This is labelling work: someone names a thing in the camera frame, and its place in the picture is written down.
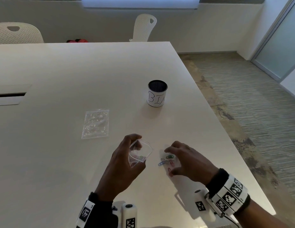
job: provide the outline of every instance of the chair backrest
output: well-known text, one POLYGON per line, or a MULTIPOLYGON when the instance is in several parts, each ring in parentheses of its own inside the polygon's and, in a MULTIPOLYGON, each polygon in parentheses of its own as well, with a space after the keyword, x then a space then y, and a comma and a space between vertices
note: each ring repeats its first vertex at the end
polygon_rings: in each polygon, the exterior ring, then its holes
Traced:
POLYGON ((44 43, 40 31, 33 25, 20 22, 0 23, 0 44, 44 43))
POLYGON ((134 35, 130 42, 147 42, 156 23, 157 19, 152 15, 139 15, 135 21, 134 35))

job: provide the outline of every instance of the white wall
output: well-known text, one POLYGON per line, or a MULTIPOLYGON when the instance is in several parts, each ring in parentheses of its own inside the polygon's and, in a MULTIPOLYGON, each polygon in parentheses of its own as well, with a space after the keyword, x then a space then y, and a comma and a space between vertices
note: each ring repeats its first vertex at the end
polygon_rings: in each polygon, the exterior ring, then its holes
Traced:
POLYGON ((136 16, 149 13, 157 18, 150 41, 170 41, 177 52, 236 51, 261 7, 200 4, 195 11, 85 10, 78 1, 0 0, 0 22, 35 25, 45 42, 126 42, 133 36, 136 16))
POLYGON ((264 6, 240 43, 237 52, 250 60, 265 40, 289 0, 265 0, 264 6))
POLYGON ((295 69, 281 82, 281 85, 295 96, 295 69))

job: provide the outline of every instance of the black sleeve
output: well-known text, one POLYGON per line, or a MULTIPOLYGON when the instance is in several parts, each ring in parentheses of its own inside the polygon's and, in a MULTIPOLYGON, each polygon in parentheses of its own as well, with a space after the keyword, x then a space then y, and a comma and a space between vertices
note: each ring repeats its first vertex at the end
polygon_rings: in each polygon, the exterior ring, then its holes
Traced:
POLYGON ((102 202, 99 200, 98 195, 91 192, 89 201, 95 203, 93 210, 85 224, 84 228, 117 228, 118 217, 112 214, 111 206, 113 202, 102 202))

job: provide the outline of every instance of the pile of paper clips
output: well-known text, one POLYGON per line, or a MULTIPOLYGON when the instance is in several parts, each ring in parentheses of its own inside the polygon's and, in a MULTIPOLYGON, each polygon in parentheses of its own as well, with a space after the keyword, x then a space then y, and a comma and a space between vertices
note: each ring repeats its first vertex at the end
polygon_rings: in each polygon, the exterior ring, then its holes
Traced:
POLYGON ((158 164, 159 166, 167 164, 167 165, 171 165, 172 167, 175 167, 175 164, 174 164, 175 161, 173 159, 171 159, 171 158, 174 158, 174 155, 169 155, 169 156, 166 156, 165 158, 166 159, 164 159, 164 158, 161 159, 161 163, 158 164))

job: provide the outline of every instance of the black rim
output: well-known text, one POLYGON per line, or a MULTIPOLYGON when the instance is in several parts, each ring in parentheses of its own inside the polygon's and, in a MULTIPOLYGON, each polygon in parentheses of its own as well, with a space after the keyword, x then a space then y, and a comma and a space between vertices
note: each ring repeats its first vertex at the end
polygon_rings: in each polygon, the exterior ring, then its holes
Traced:
POLYGON ((148 84, 148 88, 149 88, 151 91, 153 91, 153 92, 156 92, 156 93, 162 93, 162 92, 164 92, 164 91, 166 91, 166 90, 168 89, 168 85, 167 85, 164 81, 161 81, 161 80, 152 80, 152 81, 149 82, 149 84, 148 84), (163 91, 154 91, 154 90, 152 90, 152 89, 150 88, 150 84, 153 83, 153 82, 161 82, 161 83, 165 84, 165 86, 166 86, 165 90, 163 90, 163 91))

